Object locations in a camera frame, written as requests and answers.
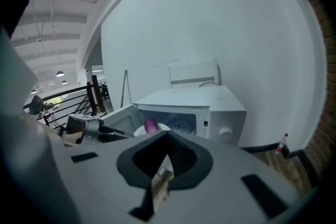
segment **black railing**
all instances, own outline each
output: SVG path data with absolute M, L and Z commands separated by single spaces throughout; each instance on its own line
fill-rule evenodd
M 49 95 L 47 97 L 43 97 L 42 100 L 44 102 L 46 102 L 46 101 L 49 101 L 53 98 L 61 97 L 62 95 L 65 95 L 65 94 L 70 94 L 70 93 L 86 90 L 85 94 L 81 94 L 79 96 L 76 96 L 76 97 L 73 97 L 73 98 L 70 98 L 70 99 L 67 99 L 67 100 L 62 100 L 61 102 L 58 102 L 58 103 L 54 104 L 54 107 L 52 109 L 49 109 L 47 111 L 44 111 L 44 112 L 36 115 L 35 116 L 36 119 L 37 120 L 42 120 L 43 119 L 46 125 L 48 125 L 50 127 L 53 127 L 54 129 L 59 129 L 59 127 L 62 126 L 62 125 L 65 125 L 66 122 L 60 124 L 58 121 L 67 117 L 69 114 L 74 114 L 74 113 L 78 113 L 78 112 L 81 113 L 83 111 L 83 114 L 86 114 L 86 115 L 88 115 L 88 114 L 96 115 L 97 114 L 97 107 L 100 108 L 101 106 L 95 103 L 95 99 L 94 99 L 93 93 L 92 93 L 92 88 L 95 90 L 94 92 L 95 92 L 96 100 L 97 100 L 98 104 L 102 103 L 101 95 L 97 94 L 97 89 L 101 88 L 101 87 L 98 87 L 98 86 L 94 87 L 93 84 L 90 84 L 88 82 L 86 86 L 71 89 L 71 90 L 67 90 L 67 91 L 63 91 L 63 92 L 58 92 L 58 93 Z M 55 106 L 57 106 L 57 105 L 63 104 L 65 102 L 68 102 L 70 100 L 74 100 L 74 99 L 80 98 L 80 97 L 84 97 L 81 102 L 69 105 L 69 106 L 61 108 L 61 109 L 55 108 Z M 72 111 L 69 114 L 62 115 L 62 116 L 57 118 L 57 113 L 59 113 L 61 111 L 64 111 L 68 108 L 72 108 L 74 106 L 77 106 L 76 108 L 74 108 L 74 111 Z M 23 108 L 27 109 L 29 107 L 30 107 L 30 104 L 27 104 Z

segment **ceiling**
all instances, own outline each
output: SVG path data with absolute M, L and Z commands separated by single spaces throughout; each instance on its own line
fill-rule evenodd
M 98 0 L 30 0 L 12 45 L 38 77 L 53 81 L 56 72 L 76 71 L 76 56 L 87 16 Z

